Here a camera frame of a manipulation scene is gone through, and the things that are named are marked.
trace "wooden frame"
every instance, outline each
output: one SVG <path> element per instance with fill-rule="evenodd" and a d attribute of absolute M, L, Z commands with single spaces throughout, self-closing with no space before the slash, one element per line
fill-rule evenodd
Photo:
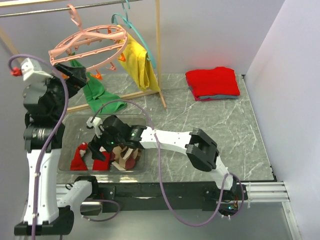
<path fill-rule="evenodd" d="M 28 5 L 28 4 L 39 4 L 39 3 L 48 3 L 48 2 L 57 2 L 61 0 L 14 0 L 14 1 L 5 1 L 5 2 L 0 2 L 0 8 L 3 7 L 16 7 L 20 5 Z M 158 86 L 160 88 L 160 91 L 153 91 L 153 90 L 147 90 L 147 91 L 137 91 L 133 93 L 129 93 L 123 96 L 120 96 L 124 100 L 130 100 L 134 98 L 139 98 L 139 97 L 144 97 L 152 94 L 159 94 L 160 99 L 162 101 L 163 107 L 167 108 L 167 104 L 164 99 L 164 95 L 161 91 L 161 72 L 162 72 L 162 58 L 161 58 L 161 35 L 160 35 L 160 0 L 155 0 L 155 16 L 156 16 L 156 48 L 157 48 L 157 66 L 156 66 L 156 72 L 157 72 L 157 82 Z M 13 54 L 19 54 L 19 51 L 17 48 L 14 46 L 10 38 L 7 36 L 7 34 L 3 31 L 2 28 L 0 28 L 0 39 L 4 42 L 6 47 L 9 49 L 9 51 Z M 77 112 L 85 109 L 89 109 L 90 106 L 88 104 L 83 104 L 83 105 L 78 105 L 78 106 L 73 106 L 69 107 L 67 112 L 72 113 L 72 112 Z"/>

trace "red connector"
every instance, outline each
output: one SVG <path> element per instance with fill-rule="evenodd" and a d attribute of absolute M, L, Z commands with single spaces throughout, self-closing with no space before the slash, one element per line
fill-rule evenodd
<path fill-rule="evenodd" d="M 15 66 L 13 68 L 13 70 L 11 71 L 11 75 L 16 76 L 16 77 L 21 76 L 22 75 L 21 69 L 19 69 Z"/>

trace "green cloth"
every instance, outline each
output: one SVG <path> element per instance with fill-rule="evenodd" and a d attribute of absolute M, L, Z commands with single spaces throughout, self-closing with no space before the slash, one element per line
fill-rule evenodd
<path fill-rule="evenodd" d="M 71 60 L 70 64 L 72 67 L 83 67 L 83 65 L 77 60 Z M 91 76 L 90 72 L 87 72 L 86 76 L 89 78 L 89 81 L 82 89 L 86 102 L 89 104 L 94 113 L 96 113 L 103 104 L 106 104 L 112 100 L 121 99 L 119 96 L 106 91 L 103 84 L 98 79 Z M 126 106 L 126 102 L 116 101 L 105 106 L 99 112 L 99 114 L 112 114 L 125 108 Z"/>

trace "clothing rack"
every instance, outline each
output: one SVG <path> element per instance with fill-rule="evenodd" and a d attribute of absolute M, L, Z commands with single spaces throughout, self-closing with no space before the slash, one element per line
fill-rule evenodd
<path fill-rule="evenodd" d="M 13 0 L 13 1 L 3 1 L 0 2 L 0 8 L 7 8 L 7 7 L 17 7 L 17 6 L 23 6 L 23 5 L 31 5 L 31 4 L 40 4 L 40 3 L 50 3 L 50 2 L 58 2 L 62 0 Z M 142 0 L 128 0 L 129 2 L 137 2 Z M 125 0 L 117 0 L 117 1 L 109 1 L 109 2 L 103 2 L 103 3 L 95 3 L 95 4 L 89 4 L 89 5 L 82 5 L 82 6 L 75 6 L 75 9 L 84 9 L 84 8 L 93 8 L 93 7 L 100 7 L 100 6 L 107 6 L 107 5 L 114 5 L 114 4 L 122 4 L 126 3 Z M 44 10 L 36 10 L 36 11 L 28 11 L 28 12 L 19 12 L 19 13 L 9 13 L 9 14 L 3 14 L 0 15 L 0 18 L 7 18 L 7 17 L 16 17 L 16 16 L 25 16 L 25 15 L 33 15 L 33 14 L 43 14 L 43 13 L 53 13 L 53 12 L 60 12 L 60 11 L 67 11 L 69 10 L 69 7 L 64 8 L 57 8 L 57 9 L 44 9 Z M 148 89 L 147 91 L 137 91 L 133 93 L 129 93 L 126 95 L 122 95 L 121 98 L 124 100 L 130 100 L 134 98 L 144 97 L 152 94 L 159 94 L 160 99 L 162 101 L 163 107 L 167 108 L 167 104 L 165 102 L 163 93 L 161 91 L 161 35 L 160 35 L 160 0 L 155 0 L 155 16 L 156 16 L 156 48 L 157 48 L 157 64 L 156 64 L 156 72 L 157 72 L 157 82 L 158 86 L 160 88 L 160 91 L 153 91 Z M 16 55 L 19 54 L 19 51 L 14 46 L 8 35 L 4 32 L 4 30 L 0 27 L 0 39 L 3 41 L 3 43 L 6 45 L 8 50 L 11 52 L 11 54 Z M 85 109 L 89 109 L 90 106 L 88 104 L 78 105 L 74 107 L 69 107 L 67 112 L 77 112 Z"/>

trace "yellow cloth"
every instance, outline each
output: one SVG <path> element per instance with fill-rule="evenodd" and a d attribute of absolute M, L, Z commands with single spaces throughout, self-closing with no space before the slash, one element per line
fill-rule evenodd
<path fill-rule="evenodd" d="M 125 57 L 125 61 L 118 59 L 118 62 L 133 78 L 139 89 L 146 91 L 147 88 L 149 88 L 160 92 L 152 64 L 147 59 L 147 51 L 131 35 L 129 35 L 129 33 L 127 33 L 127 35 L 128 44 L 122 52 Z"/>

